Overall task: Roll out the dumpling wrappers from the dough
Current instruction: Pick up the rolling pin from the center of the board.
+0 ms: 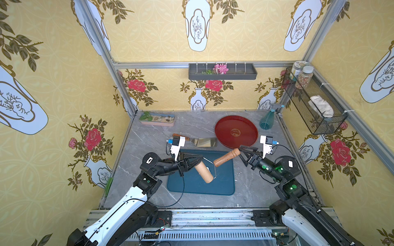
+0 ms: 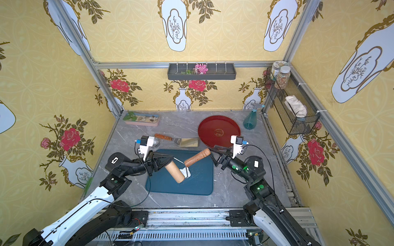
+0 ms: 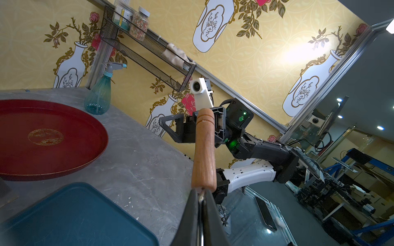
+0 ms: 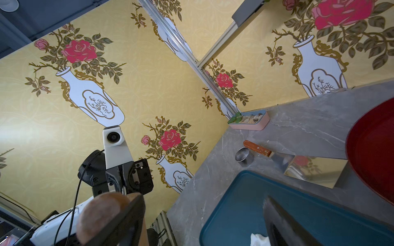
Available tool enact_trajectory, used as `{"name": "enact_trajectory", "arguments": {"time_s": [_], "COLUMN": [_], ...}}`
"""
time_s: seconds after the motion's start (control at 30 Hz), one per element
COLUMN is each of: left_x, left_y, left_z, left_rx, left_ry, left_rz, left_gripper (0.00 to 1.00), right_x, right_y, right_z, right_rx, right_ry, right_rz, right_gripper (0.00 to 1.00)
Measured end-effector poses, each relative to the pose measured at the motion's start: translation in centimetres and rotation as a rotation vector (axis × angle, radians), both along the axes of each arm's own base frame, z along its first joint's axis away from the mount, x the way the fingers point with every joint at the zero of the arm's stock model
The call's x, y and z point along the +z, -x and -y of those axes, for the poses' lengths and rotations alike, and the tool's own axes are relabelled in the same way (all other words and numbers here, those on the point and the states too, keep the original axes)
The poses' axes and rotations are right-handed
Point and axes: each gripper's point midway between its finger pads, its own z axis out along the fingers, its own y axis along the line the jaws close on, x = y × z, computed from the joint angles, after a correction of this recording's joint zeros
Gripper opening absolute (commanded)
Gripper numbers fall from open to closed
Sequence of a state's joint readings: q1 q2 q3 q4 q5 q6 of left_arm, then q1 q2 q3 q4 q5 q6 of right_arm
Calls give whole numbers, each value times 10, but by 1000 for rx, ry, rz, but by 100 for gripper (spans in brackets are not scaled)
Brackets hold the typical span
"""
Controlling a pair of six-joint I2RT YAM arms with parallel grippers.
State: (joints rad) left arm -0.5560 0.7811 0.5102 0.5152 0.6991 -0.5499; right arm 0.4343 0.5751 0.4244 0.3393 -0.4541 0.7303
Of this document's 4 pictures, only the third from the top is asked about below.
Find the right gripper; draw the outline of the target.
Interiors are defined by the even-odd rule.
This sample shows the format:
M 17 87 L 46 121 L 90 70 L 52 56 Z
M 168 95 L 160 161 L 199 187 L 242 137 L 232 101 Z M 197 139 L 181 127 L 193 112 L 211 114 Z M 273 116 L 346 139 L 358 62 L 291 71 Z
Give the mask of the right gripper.
M 214 143 L 223 145 L 226 140 L 226 110 L 224 107 L 214 107 L 212 111 L 214 113 Z M 198 111 L 188 116 L 185 122 L 185 114 L 162 116 L 159 118 L 159 125 L 175 142 L 195 143 L 197 116 Z M 167 125 L 167 122 L 175 122 L 175 130 Z

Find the wooden rolling pin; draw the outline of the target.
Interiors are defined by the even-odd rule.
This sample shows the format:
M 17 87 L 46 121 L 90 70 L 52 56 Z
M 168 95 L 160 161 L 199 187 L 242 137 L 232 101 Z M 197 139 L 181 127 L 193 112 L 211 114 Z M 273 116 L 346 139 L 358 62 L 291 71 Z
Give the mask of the wooden rolling pin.
M 214 153 L 214 113 L 209 108 L 198 112 L 196 123 L 196 143 L 191 187 L 214 192 L 217 188 Z

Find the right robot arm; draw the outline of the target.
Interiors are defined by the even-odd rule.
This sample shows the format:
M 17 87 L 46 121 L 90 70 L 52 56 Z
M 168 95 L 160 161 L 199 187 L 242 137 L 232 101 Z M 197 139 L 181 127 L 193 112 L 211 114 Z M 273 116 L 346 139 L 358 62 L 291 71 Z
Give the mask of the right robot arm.
M 218 205 L 238 188 L 263 181 L 288 182 L 300 162 L 309 169 L 317 167 L 291 145 L 264 141 L 247 133 L 245 128 L 253 116 L 250 109 L 233 98 L 190 116 L 176 114 L 159 119 L 159 125 L 175 142 L 195 144 L 191 187 L 211 191 Z M 253 163 L 238 168 L 217 168 L 214 151 L 221 145 L 235 159 Z

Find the teal plastic tray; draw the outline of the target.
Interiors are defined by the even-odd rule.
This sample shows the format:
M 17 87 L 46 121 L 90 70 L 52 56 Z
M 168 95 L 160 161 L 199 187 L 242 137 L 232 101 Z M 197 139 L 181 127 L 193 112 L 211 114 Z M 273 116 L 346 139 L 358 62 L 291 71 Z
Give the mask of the teal plastic tray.
M 76 182 L 1 223 L 2 246 L 157 246 L 157 237 L 95 189 Z

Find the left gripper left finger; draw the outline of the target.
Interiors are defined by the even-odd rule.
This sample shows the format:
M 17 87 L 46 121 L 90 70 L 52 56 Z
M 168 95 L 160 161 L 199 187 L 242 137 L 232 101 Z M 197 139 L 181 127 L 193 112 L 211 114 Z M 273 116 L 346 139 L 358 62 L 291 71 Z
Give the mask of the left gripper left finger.
M 190 191 L 186 207 L 184 209 L 178 230 L 171 246 L 196 246 L 198 243 L 199 230 L 198 193 L 195 189 Z

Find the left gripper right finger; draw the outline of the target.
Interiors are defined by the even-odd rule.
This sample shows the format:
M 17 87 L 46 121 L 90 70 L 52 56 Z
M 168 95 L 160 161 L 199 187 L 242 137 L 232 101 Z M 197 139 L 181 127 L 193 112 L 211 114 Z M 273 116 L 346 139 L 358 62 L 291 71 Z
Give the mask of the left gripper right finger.
M 219 216 L 213 195 L 203 189 L 201 193 L 201 245 L 231 246 Z

